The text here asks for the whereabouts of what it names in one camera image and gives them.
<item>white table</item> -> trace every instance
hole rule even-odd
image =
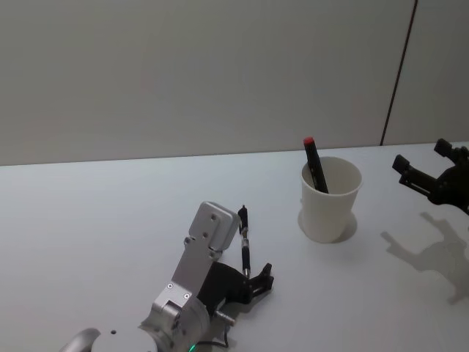
[[[461,210],[399,185],[391,168],[401,153],[439,175],[451,163],[432,150],[320,151],[355,163],[364,181],[354,236],[328,245],[298,226],[301,151],[2,167],[0,350],[54,352],[86,327],[137,326],[171,278],[199,203],[212,200],[246,204],[253,272],[270,262],[275,276],[273,292],[238,315],[231,351],[466,351],[469,300],[450,305],[454,287],[387,253],[381,236],[421,252],[443,239],[427,212],[469,240]],[[240,268],[240,252],[236,237],[223,261]]]

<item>cable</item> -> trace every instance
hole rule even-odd
[[[198,341],[196,343],[196,346],[210,345],[210,346],[218,346],[218,347],[222,347],[222,348],[229,348],[229,345],[228,345],[228,329],[229,329],[229,327],[225,326],[225,332],[224,332],[224,335],[223,335],[223,338],[225,340],[224,344],[221,343],[221,342],[216,342],[216,341]]]

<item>red marker cap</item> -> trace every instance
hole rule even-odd
[[[306,138],[303,140],[303,144],[304,144],[304,145],[313,144],[313,143],[314,143],[314,138],[313,138],[313,137],[306,137]]]

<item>black marker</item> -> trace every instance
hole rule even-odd
[[[248,239],[248,209],[243,205],[237,214],[241,218],[240,234],[243,237],[241,242],[241,256],[243,257],[243,274],[249,279],[251,275],[251,260],[249,258],[249,239]]]
[[[307,137],[303,140],[305,146],[306,156],[308,158],[308,168],[313,177],[314,187],[322,193],[329,193],[328,185],[325,182],[324,173],[322,172],[322,166],[320,156],[317,155],[316,143],[314,143],[313,137]]]

